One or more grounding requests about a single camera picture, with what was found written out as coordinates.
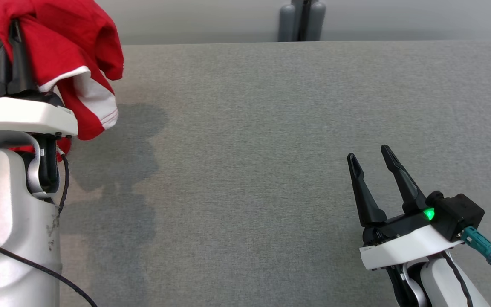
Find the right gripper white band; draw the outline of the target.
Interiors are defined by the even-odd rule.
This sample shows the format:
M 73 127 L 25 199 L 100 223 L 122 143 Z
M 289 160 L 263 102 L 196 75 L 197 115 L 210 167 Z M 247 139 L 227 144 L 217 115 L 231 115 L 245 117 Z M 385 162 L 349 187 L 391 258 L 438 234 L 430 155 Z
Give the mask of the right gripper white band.
M 357 213 L 364 228 L 364 246 L 360 248 L 363 266 L 371 270 L 405 264 L 460 245 L 461 241 L 448 241 L 431 225 L 433 210 L 427 209 L 425 195 L 390 147 L 382 145 L 381 153 L 401 193 L 402 209 L 411 215 L 387 220 L 366 185 L 355 154 L 347 155 Z

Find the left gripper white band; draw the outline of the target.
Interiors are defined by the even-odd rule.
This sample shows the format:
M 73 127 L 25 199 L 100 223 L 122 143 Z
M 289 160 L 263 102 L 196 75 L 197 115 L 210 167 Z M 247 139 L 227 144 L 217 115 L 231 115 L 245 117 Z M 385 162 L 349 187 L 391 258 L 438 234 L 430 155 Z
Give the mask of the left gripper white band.
M 0 40 L 0 130 L 77 136 L 78 121 L 74 113 L 66 107 L 42 101 L 2 97 L 38 92 L 25 35 L 18 19 L 11 21 L 9 43 L 12 62 Z

